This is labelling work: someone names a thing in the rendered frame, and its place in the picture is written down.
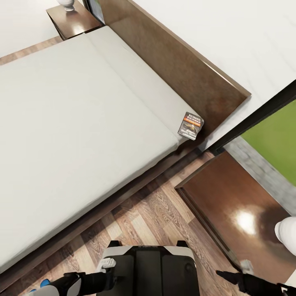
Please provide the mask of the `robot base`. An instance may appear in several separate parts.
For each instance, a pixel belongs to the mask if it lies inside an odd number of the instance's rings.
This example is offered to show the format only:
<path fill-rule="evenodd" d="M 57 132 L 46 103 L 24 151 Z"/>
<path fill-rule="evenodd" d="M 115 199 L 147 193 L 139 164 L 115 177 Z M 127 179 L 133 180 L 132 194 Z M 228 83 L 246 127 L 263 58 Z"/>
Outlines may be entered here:
<path fill-rule="evenodd" d="M 176 246 L 119 246 L 111 240 L 102 259 L 116 261 L 105 268 L 127 280 L 96 296 L 200 296 L 197 268 L 185 240 Z"/>

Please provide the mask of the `sandal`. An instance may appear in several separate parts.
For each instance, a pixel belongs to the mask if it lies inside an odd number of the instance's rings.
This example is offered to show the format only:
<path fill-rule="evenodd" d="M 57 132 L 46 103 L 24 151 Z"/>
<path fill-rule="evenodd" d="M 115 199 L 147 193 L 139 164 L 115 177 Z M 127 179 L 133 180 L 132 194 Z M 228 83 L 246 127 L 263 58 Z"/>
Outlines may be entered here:
<path fill-rule="evenodd" d="M 40 288 L 48 285 L 50 283 L 49 279 L 45 279 L 41 284 L 40 284 Z"/>

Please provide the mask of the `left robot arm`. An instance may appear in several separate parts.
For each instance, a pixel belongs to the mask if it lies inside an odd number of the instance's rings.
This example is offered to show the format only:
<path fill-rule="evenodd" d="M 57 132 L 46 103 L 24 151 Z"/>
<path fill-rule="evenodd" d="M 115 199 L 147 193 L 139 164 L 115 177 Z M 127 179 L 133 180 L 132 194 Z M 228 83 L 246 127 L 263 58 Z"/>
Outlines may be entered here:
<path fill-rule="evenodd" d="M 113 276 L 113 272 L 106 273 L 105 268 L 112 268 L 115 265 L 114 259 L 101 259 L 96 273 L 64 273 L 64 277 L 25 296 L 85 296 L 109 291 L 114 285 L 127 280 L 126 276 Z"/>

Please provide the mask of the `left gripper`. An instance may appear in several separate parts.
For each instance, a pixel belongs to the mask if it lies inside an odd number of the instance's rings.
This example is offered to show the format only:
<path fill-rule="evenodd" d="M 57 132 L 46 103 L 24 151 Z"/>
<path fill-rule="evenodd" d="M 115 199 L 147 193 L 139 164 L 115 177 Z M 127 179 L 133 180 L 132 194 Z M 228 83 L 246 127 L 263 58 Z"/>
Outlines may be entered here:
<path fill-rule="evenodd" d="M 91 275 L 93 276 L 93 285 L 88 295 L 109 291 L 114 288 L 114 285 L 118 285 L 127 280 L 126 276 L 113 276 L 113 272 L 91 273 Z"/>

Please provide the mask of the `hardback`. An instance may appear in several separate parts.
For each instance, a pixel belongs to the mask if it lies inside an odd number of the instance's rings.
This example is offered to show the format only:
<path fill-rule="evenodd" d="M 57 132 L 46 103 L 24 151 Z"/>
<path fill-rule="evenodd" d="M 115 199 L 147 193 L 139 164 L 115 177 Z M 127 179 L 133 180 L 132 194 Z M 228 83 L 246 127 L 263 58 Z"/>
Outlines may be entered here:
<path fill-rule="evenodd" d="M 196 116 L 190 112 L 186 112 L 181 126 L 178 130 L 178 134 L 181 134 L 191 140 L 195 140 L 202 120 L 203 118 Z"/>

